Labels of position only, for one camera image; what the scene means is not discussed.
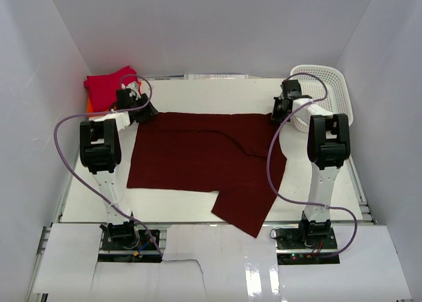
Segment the blue wire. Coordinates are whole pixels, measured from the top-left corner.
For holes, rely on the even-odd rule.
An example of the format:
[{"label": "blue wire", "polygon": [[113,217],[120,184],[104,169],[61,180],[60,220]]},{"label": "blue wire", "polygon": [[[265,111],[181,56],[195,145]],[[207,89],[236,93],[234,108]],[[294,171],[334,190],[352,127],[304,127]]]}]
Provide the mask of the blue wire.
[{"label": "blue wire", "polygon": [[148,242],[146,242],[145,243],[145,245],[144,246],[142,246],[139,250],[138,250],[138,253],[140,253],[146,246],[148,246]]}]

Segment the gray wall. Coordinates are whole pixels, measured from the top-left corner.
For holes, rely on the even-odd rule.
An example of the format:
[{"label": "gray wall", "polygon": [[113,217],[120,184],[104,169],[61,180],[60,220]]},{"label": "gray wall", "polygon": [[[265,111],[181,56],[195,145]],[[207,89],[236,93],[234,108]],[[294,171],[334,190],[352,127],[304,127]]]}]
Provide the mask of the gray wall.
[{"label": "gray wall", "polygon": [[370,0],[53,0],[93,73],[334,66]]},{"label": "gray wall", "polygon": [[337,65],[355,116],[352,155],[415,301],[422,301],[421,42],[422,0],[372,0]]},{"label": "gray wall", "polygon": [[[0,300],[21,302],[67,177],[53,128],[85,108],[88,67],[52,0],[0,0],[0,28]],[[77,131],[61,132],[70,160]]]}]

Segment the white plastic basket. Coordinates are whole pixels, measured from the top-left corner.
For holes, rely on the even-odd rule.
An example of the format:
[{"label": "white plastic basket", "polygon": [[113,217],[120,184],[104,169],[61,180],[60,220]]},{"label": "white plastic basket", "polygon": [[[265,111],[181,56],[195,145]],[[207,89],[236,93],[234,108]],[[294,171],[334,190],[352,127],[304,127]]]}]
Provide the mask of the white plastic basket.
[{"label": "white plastic basket", "polygon": [[[328,97],[324,101],[318,102],[318,105],[333,113],[345,113],[349,117],[349,126],[353,123],[349,91],[344,76],[339,70],[326,66],[300,65],[294,67],[290,72],[291,75],[295,73],[311,73],[324,81],[328,89]],[[324,88],[319,81],[306,75],[295,76],[294,79],[299,80],[302,94],[310,95],[313,99],[324,97]],[[300,118],[293,116],[291,120],[301,132],[308,132],[308,124]]]}]

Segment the folded red cloth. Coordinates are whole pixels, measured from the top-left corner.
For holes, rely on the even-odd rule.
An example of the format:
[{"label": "folded red cloth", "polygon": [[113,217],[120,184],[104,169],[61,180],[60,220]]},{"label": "folded red cloth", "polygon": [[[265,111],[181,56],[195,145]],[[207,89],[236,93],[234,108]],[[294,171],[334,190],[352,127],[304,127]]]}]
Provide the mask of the folded red cloth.
[{"label": "folded red cloth", "polygon": [[[89,91],[89,97],[94,112],[108,111],[111,105],[117,101],[116,90],[121,89],[120,79],[125,75],[136,75],[136,71],[127,66],[110,75],[87,76],[84,87]],[[123,84],[128,85],[137,81],[135,76],[123,79]]]},{"label": "folded red cloth", "polygon": [[[212,213],[256,237],[276,198],[266,178],[276,129],[263,114],[161,113],[138,126],[127,187],[219,191]],[[285,166],[275,145],[276,187]]]}]

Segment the red fabric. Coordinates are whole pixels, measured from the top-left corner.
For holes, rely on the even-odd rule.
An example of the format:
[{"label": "red fabric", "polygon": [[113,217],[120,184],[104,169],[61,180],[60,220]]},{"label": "red fabric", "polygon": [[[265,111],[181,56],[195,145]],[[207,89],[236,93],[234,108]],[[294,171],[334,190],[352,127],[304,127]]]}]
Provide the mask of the red fabric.
[{"label": "red fabric", "polygon": [[[135,75],[136,71],[127,66],[110,75],[87,76],[84,87],[89,91],[89,97],[94,112],[108,111],[117,101],[116,90],[121,89],[120,79],[125,75]],[[123,80],[125,85],[137,81],[135,76],[128,76]]]},{"label": "red fabric", "polygon": [[[127,187],[219,191],[212,213],[256,237],[276,198],[266,178],[276,128],[263,114],[161,113],[138,126]],[[275,145],[276,187],[285,166]]]}]

